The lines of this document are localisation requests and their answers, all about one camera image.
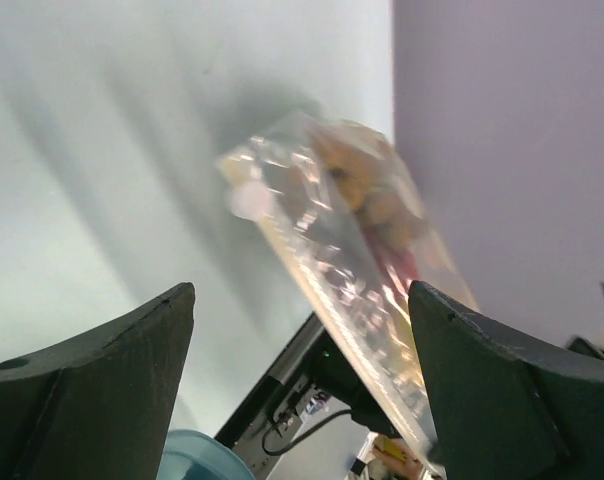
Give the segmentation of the red fake food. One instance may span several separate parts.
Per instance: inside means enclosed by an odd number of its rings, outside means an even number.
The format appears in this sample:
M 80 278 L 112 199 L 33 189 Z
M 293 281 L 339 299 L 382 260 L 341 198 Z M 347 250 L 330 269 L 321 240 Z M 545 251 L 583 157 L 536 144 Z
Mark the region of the red fake food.
M 410 284 L 420 279 L 412 252 L 396 252 L 377 238 L 373 239 L 370 247 L 385 282 L 398 294 L 407 294 Z

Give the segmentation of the clear polka dot zip bag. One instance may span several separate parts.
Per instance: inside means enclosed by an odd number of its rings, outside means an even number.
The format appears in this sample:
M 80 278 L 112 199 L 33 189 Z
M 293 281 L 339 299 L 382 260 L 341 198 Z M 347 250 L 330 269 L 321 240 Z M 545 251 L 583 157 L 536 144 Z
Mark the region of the clear polka dot zip bag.
M 413 282 L 468 307 L 476 300 L 402 159 L 369 127 L 294 112 L 228 152 L 220 168 L 232 186 L 266 191 L 258 226 L 325 329 L 309 362 L 316 389 L 368 429 L 405 439 L 443 475 L 409 290 L 398 294 L 385 282 L 373 239 L 412 252 L 420 274 Z

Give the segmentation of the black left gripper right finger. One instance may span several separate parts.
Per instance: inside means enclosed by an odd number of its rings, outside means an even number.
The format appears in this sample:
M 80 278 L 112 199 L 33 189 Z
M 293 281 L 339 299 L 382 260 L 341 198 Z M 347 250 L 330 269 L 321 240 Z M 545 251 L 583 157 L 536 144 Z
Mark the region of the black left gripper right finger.
M 604 359 L 475 312 L 426 282 L 409 313 L 450 479 L 604 479 Z

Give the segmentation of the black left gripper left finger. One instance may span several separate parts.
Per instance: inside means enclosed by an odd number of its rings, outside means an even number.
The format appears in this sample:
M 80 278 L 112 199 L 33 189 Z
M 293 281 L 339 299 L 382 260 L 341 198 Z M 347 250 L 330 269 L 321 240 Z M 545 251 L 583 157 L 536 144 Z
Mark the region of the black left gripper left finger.
M 156 477 L 193 332 L 195 289 L 0 363 L 0 479 Z

